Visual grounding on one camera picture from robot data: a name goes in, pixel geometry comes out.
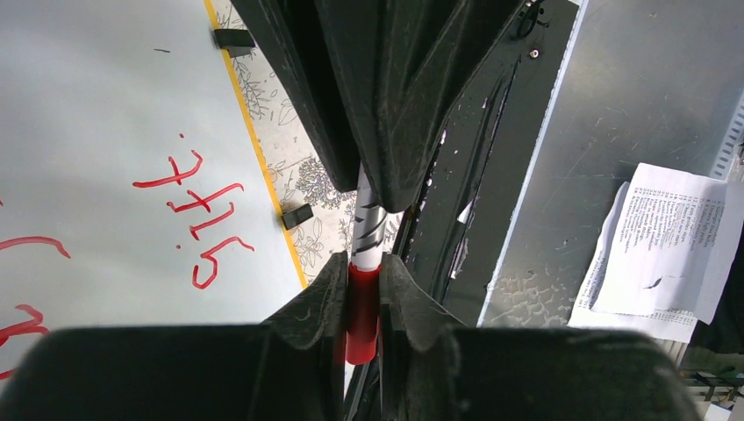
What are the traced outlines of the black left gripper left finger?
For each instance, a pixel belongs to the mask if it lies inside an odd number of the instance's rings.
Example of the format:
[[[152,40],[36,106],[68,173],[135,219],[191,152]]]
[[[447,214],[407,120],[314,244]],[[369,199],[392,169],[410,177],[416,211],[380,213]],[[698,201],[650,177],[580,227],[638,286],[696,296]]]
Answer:
[[[340,420],[346,253],[257,325],[67,329],[1,396],[4,420]]]

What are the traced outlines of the red marker cap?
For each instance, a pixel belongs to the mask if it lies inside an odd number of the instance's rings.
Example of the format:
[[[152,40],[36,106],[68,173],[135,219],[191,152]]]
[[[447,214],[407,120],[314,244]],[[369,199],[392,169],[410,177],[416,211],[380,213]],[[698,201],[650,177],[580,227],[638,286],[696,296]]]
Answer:
[[[352,365],[369,363],[376,356],[380,270],[348,267],[346,361]]]

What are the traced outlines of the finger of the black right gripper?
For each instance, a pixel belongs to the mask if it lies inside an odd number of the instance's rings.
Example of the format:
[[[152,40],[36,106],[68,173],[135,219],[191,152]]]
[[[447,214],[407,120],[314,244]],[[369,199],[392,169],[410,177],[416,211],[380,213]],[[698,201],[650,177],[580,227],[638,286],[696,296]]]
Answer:
[[[334,188],[357,189],[360,156],[313,1],[232,0],[289,96]]]
[[[410,206],[447,113],[520,1],[319,1],[319,23],[376,201]]]

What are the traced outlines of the white red whiteboard marker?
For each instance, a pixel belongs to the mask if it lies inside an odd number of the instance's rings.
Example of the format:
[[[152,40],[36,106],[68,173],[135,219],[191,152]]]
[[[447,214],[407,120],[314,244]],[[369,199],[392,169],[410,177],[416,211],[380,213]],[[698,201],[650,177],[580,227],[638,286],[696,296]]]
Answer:
[[[364,167],[360,166],[354,207],[350,262],[362,272],[379,268],[388,212],[376,201]]]

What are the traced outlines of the yellow framed whiteboard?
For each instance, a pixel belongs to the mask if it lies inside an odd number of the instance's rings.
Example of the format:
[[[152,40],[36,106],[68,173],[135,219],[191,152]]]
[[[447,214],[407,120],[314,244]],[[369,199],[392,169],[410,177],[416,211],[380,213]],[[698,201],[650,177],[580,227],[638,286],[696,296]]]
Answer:
[[[1,383],[49,332],[303,288],[206,1],[1,4]]]

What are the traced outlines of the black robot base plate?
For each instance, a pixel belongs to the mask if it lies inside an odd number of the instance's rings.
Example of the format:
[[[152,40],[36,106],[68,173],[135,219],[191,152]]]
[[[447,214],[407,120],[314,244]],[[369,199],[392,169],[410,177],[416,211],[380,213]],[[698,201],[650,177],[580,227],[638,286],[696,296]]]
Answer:
[[[413,281],[473,327],[580,8],[522,8],[457,97],[395,247]]]

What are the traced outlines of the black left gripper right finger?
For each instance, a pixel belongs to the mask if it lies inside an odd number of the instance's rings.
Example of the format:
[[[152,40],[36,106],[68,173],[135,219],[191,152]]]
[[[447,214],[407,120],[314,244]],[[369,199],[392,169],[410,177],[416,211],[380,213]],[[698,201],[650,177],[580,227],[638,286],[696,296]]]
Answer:
[[[383,258],[384,420],[696,420],[676,367],[636,332],[475,328]]]

